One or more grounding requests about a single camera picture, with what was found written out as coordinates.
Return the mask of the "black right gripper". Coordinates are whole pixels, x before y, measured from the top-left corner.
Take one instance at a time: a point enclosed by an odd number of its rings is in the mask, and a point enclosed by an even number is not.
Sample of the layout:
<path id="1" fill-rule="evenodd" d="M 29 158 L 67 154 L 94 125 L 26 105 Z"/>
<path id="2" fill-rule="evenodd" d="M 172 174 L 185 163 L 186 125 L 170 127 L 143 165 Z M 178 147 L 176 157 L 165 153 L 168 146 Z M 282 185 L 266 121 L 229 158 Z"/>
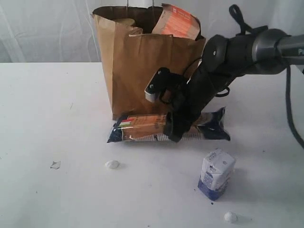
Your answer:
<path id="1" fill-rule="evenodd" d="M 182 84 L 173 95 L 163 133 L 178 143 L 213 97 L 214 85 L 210 80 L 190 80 Z"/>

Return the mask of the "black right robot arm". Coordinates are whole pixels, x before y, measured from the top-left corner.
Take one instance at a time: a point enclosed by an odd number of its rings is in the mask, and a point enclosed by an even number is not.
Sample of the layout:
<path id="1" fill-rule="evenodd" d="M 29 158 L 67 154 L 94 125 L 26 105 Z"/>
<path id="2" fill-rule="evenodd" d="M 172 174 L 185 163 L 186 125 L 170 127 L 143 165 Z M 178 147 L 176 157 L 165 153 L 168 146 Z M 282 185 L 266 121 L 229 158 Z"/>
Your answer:
<path id="1" fill-rule="evenodd" d="M 303 35 L 290 36 L 280 29 L 267 29 L 257 35 L 212 37 L 204 47 L 202 60 L 190 80 L 171 99 L 163 133 L 179 142 L 198 119 L 202 109 L 238 77 L 276 75 L 286 71 L 285 102 L 290 130 L 303 146 L 295 128 L 291 109 L 291 66 L 304 62 Z"/>

